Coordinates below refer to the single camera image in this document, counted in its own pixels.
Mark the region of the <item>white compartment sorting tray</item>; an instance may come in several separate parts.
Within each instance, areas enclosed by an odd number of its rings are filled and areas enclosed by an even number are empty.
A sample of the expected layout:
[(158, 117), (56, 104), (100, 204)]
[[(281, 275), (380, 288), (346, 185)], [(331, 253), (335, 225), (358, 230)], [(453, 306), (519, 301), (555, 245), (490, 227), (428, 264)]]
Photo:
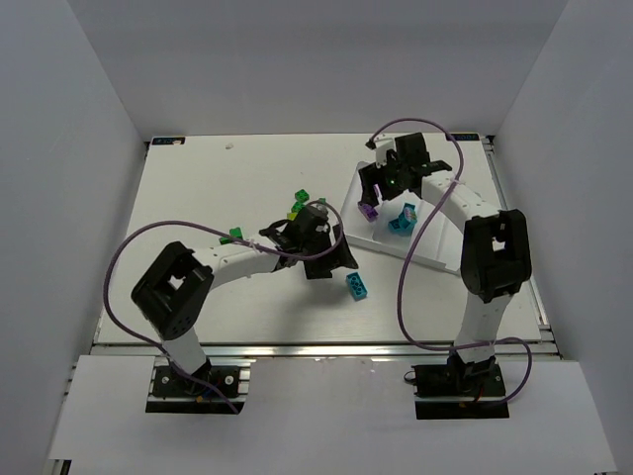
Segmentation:
[[(358, 208), (361, 191), (360, 178), (354, 173), (340, 211), (347, 241), (361, 248), (404, 258), (432, 206), (405, 192), (394, 200), (381, 203), (377, 208), (378, 217), (370, 222)], [(418, 222), (410, 235), (401, 236), (389, 229), (389, 222), (399, 216), (406, 204), (414, 206)], [(423, 234), (411, 261), (457, 274), (461, 250), (462, 234), (443, 214), (438, 214)]]

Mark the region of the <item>blue label corner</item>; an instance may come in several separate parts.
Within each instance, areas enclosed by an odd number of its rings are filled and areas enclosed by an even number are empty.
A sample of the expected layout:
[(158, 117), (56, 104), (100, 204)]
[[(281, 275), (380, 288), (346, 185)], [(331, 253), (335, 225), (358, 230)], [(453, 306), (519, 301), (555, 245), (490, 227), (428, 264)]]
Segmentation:
[(156, 137), (151, 141), (152, 146), (161, 145), (182, 145), (186, 141), (185, 137)]
[(452, 137), (457, 141), (457, 142), (479, 142), (480, 136), (476, 133), (456, 133), (453, 134)]

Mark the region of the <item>teal square lego brick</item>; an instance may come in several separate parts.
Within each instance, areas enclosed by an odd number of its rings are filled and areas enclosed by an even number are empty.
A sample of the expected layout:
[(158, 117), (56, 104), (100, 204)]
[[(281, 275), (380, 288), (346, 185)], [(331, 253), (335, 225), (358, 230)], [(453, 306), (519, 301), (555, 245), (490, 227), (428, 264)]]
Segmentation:
[(399, 217), (388, 222), (389, 231), (398, 236), (410, 236), (415, 227), (415, 222)]

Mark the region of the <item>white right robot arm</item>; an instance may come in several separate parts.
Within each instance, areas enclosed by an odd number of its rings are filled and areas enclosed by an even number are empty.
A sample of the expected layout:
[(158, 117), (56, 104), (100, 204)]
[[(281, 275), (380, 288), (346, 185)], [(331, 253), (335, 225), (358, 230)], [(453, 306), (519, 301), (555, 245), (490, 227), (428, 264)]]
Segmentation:
[(375, 160), (358, 171), (362, 203), (376, 207), (410, 192), (462, 234), (459, 270), (468, 294), (448, 373), (462, 385), (483, 379), (496, 362), (502, 316), (532, 273), (524, 214), (488, 203), (462, 181), (461, 168), (432, 159), (421, 133), (370, 138), (366, 146)]

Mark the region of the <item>green lego brick top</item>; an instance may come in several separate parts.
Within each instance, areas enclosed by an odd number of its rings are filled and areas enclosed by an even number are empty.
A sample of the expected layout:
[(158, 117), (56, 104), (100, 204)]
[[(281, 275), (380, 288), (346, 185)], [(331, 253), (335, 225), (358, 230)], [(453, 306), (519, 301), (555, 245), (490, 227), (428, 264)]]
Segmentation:
[(310, 194), (305, 189), (300, 189), (295, 193), (295, 199), (299, 203), (306, 203), (310, 200)]

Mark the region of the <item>teal long lego brick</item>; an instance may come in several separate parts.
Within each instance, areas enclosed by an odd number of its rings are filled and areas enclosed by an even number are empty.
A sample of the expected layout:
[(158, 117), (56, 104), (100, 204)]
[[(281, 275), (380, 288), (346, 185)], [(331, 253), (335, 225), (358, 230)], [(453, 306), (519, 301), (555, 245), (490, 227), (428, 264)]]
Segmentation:
[(360, 301), (368, 296), (368, 290), (358, 272), (352, 272), (345, 277), (349, 293), (354, 301)]

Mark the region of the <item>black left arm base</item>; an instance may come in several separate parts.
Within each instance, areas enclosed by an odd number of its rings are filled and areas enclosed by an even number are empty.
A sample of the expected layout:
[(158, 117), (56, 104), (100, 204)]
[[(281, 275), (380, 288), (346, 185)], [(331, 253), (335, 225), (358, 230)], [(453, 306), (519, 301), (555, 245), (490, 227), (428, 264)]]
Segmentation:
[(145, 411), (148, 414), (238, 415), (248, 391), (249, 371), (244, 365), (207, 363), (186, 378), (167, 362), (154, 365)]

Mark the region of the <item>green slanted lego brick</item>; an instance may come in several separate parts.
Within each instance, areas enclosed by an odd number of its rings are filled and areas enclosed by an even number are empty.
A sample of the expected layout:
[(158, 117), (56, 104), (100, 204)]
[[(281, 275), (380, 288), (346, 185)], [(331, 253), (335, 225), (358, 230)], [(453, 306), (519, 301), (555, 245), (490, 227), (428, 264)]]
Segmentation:
[(221, 245), (235, 242), (237, 239), (243, 239), (243, 233), (241, 227), (231, 228), (228, 231), (228, 237), (220, 237), (219, 242)]

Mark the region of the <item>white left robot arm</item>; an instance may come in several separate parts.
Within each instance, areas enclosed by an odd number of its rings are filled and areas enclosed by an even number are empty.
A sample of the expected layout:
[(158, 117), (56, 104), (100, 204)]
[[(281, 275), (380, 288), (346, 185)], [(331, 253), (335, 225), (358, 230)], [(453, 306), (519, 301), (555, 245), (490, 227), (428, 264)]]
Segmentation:
[(194, 330), (208, 294), (233, 281), (302, 262), (309, 280), (328, 279), (338, 268), (357, 269), (341, 224), (331, 226), (322, 206), (307, 205), (296, 218), (260, 230), (245, 244), (192, 249), (168, 244), (135, 285), (131, 298), (157, 332), (172, 363), (207, 380), (211, 362)]

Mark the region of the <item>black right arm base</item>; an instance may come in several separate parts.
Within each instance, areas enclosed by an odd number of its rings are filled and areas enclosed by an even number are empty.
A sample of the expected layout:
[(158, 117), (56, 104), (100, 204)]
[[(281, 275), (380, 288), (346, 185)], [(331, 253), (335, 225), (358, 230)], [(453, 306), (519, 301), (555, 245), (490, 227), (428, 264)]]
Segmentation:
[(414, 389), (419, 421), (509, 418), (505, 385), (494, 356), (465, 363), (458, 354), (451, 354), (446, 363), (413, 366), (404, 380)]

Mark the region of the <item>blue label left corner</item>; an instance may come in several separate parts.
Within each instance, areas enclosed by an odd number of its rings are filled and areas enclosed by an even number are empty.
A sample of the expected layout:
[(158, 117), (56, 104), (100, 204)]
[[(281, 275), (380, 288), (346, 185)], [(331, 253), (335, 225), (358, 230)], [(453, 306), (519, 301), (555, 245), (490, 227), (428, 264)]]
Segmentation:
[(182, 145), (186, 141), (185, 137), (156, 137), (151, 141), (152, 146), (161, 145)]

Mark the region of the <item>blue label right corner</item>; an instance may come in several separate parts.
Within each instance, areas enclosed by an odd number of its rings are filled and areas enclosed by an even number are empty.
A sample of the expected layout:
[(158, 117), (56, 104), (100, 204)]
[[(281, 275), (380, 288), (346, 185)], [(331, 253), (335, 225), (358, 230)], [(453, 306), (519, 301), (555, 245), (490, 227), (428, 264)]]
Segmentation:
[(476, 133), (456, 133), (453, 134), (452, 137), (457, 141), (457, 142), (479, 142), (480, 136)]

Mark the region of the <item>purple lego brick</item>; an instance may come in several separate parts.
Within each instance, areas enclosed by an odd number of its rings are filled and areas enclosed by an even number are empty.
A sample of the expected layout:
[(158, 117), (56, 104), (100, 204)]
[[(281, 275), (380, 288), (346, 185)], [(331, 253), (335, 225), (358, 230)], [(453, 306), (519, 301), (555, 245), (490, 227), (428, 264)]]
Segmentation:
[(379, 217), (377, 210), (366, 203), (358, 202), (357, 209), (362, 217), (369, 223), (376, 222)]

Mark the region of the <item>blue decorated lego brick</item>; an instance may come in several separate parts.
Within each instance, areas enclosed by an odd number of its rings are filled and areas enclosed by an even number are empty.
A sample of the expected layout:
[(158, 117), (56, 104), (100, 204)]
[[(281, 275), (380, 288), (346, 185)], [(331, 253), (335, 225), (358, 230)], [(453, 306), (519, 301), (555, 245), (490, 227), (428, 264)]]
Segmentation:
[(415, 205), (405, 203), (401, 213), (399, 214), (399, 224), (402, 228), (414, 227), (417, 223)]

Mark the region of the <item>green lego brick middle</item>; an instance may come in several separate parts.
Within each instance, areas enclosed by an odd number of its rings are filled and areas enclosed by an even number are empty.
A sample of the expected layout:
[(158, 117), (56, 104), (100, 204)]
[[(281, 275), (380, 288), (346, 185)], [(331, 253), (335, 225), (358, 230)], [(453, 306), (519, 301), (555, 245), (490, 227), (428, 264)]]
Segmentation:
[(296, 202), (292, 208), (291, 208), (291, 212), (292, 213), (298, 213), (300, 212), (303, 208), (305, 207), (305, 205), (303, 203), (300, 202)]

